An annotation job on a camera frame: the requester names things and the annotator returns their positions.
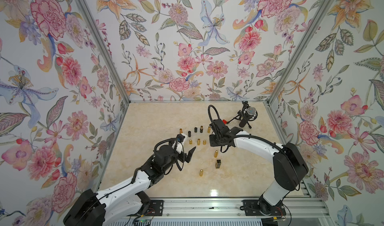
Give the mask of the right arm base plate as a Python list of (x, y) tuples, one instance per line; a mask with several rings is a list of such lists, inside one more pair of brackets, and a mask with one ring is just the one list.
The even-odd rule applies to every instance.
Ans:
[(282, 217), (287, 215), (282, 201), (275, 206), (259, 200), (243, 200), (242, 203), (240, 210), (244, 211), (246, 216)]

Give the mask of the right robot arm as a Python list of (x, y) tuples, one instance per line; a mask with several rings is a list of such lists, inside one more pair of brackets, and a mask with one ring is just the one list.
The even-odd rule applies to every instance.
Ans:
[(213, 130), (209, 136), (210, 146), (220, 147), (221, 153), (231, 147), (247, 150), (273, 164), (274, 181), (259, 197), (255, 207), (262, 215), (271, 215), (283, 205), (284, 198), (290, 192), (300, 189), (301, 181), (309, 173), (309, 167), (298, 147), (292, 143), (272, 143), (239, 127), (230, 129), (213, 105), (208, 106), (208, 115)]

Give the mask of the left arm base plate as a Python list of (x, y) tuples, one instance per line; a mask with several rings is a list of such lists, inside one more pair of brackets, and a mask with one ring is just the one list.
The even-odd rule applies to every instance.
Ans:
[(164, 200), (150, 200), (149, 202), (142, 203), (138, 209), (133, 208), (132, 210), (125, 213), (125, 216), (155, 216), (159, 217), (163, 215)]

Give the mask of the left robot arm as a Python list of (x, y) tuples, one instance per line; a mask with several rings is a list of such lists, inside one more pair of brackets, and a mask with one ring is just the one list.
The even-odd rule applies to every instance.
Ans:
[(184, 151), (183, 139), (170, 138), (157, 143), (153, 154), (134, 174), (105, 190), (86, 190), (77, 199), (63, 223), (66, 226), (108, 226), (123, 217), (144, 214), (150, 205), (145, 191), (169, 174), (174, 165), (182, 171), (195, 148)]

